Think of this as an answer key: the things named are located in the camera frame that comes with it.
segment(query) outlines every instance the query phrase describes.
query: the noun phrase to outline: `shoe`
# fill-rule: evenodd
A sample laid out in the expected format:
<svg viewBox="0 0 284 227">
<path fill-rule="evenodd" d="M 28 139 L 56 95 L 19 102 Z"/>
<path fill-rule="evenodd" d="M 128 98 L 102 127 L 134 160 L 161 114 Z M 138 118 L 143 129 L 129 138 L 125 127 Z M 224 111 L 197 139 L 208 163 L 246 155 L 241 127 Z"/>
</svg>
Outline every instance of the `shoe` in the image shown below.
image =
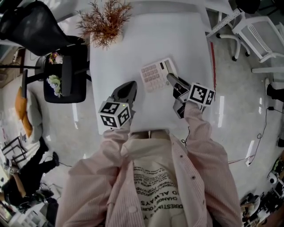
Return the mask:
<svg viewBox="0 0 284 227">
<path fill-rule="evenodd" d="M 39 139 L 39 144 L 40 144 L 40 149 L 43 152 L 47 152 L 49 150 L 48 146 L 46 145 L 46 143 L 45 143 L 45 141 L 42 137 Z"/>
<path fill-rule="evenodd" d="M 265 94 L 267 95 L 267 88 L 268 88 L 268 85 L 270 84 L 270 82 L 269 82 L 269 79 L 268 79 L 268 78 L 265 78 L 265 82 L 264 82 L 264 84 L 265 84 Z"/>
<path fill-rule="evenodd" d="M 53 157 L 53 161 L 55 162 L 56 166 L 59 166 L 59 157 L 58 154 L 56 152 L 52 153 L 52 157 Z"/>
</svg>

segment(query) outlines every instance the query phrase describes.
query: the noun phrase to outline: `person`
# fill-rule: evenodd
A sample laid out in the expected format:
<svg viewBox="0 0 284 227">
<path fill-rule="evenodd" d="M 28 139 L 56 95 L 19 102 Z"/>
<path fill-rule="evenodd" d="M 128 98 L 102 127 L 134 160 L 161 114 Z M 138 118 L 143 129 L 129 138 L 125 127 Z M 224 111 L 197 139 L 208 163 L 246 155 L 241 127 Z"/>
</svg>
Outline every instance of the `person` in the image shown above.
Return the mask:
<svg viewBox="0 0 284 227">
<path fill-rule="evenodd" d="M 43 154 L 48 151 L 44 139 L 40 138 L 40 147 L 35 155 L 20 169 L 14 172 L 11 178 L 2 186 L 0 200 L 10 205 L 19 206 L 29 201 L 29 197 L 40 187 L 40 181 L 44 173 L 48 173 L 59 166 L 59 157 L 53 152 L 53 159 L 40 164 Z"/>
<path fill-rule="evenodd" d="M 278 99 L 284 102 L 284 89 L 274 89 L 268 78 L 265 79 L 265 93 L 272 99 Z"/>
<path fill-rule="evenodd" d="M 107 130 L 99 151 L 68 173 L 57 227 L 242 226 L 237 189 L 211 125 L 187 102 L 185 147 L 164 130 Z"/>
</svg>

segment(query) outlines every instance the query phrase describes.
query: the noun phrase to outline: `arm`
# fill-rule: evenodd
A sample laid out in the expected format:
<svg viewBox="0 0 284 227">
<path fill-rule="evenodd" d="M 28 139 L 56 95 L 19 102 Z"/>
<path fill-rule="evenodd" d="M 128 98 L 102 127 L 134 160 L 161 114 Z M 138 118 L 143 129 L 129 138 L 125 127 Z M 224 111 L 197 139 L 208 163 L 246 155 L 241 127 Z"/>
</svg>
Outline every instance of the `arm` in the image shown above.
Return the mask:
<svg viewBox="0 0 284 227">
<path fill-rule="evenodd" d="M 202 119 L 197 104 L 186 104 L 185 119 L 190 126 L 189 158 L 204 181 L 208 211 L 223 227 L 241 226 L 241 209 L 226 151 L 210 139 L 211 125 Z"/>
<path fill-rule="evenodd" d="M 94 227 L 105 219 L 107 201 L 122 165 L 120 151 L 129 131 L 129 123 L 125 128 L 106 131 L 99 151 L 69 171 L 59 202 L 57 227 Z"/>
<path fill-rule="evenodd" d="M 18 188 L 22 198 L 24 198 L 26 196 L 26 191 L 24 189 L 23 183 L 21 182 L 21 179 L 19 178 L 17 173 L 15 173 L 13 176 L 15 178 L 15 181 L 16 181 L 16 184 L 17 184 L 17 188 Z"/>
</svg>

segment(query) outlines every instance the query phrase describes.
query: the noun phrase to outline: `red stripe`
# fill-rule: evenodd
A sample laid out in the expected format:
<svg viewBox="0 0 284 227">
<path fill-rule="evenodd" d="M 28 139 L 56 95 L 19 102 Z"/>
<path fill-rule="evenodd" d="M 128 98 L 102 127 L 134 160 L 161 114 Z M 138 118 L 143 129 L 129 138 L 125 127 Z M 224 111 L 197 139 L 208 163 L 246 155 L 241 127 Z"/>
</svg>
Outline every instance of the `red stripe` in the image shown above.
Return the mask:
<svg viewBox="0 0 284 227">
<path fill-rule="evenodd" d="M 214 54 L 214 46 L 213 43 L 210 42 L 211 44 L 211 52 L 212 52 L 212 61 L 213 61 L 213 73 L 214 73 L 214 78 L 213 78 L 213 82 L 214 82 L 214 90 L 216 91 L 216 63 L 215 63 L 215 54 Z"/>
</svg>

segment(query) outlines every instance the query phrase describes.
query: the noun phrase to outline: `black office chair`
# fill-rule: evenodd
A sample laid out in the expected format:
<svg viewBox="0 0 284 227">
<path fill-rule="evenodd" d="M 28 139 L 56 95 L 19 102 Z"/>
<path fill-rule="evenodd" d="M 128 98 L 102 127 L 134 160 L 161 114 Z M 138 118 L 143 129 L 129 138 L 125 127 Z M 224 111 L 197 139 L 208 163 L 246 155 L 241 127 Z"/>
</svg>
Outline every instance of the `black office chair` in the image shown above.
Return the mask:
<svg viewBox="0 0 284 227">
<path fill-rule="evenodd" d="M 86 98 L 86 74 L 89 70 L 87 47 L 83 39 L 67 36 L 58 26 L 50 9 L 41 1 L 32 2 L 24 8 L 7 10 L 0 20 L 0 39 L 8 39 L 20 44 L 37 56 L 45 56 L 57 51 L 64 56 L 63 64 L 52 65 L 48 56 L 42 72 L 28 77 L 23 73 L 22 96 L 26 98 L 27 84 L 43 79 L 44 97 L 52 103 L 82 102 Z M 50 75 L 57 75 L 62 80 L 61 97 L 54 95 L 53 89 L 46 82 Z"/>
<path fill-rule="evenodd" d="M 271 1 L 272 1 L 272 5 L 260 8 L 259 11 L 262 11 L 262 10 L 265 10 L 265 9 L 269 9 L 269 8 L 275 8 L 274 10 L 269 12 L 267 14 L 267 16 L 270 16 L 271 14 L 277 12 L 278 10 L 280 10 L 281 13 L 284 14 L 284 2 L 283 2 L 283 0 L 271 0 Z"/>
</svg>

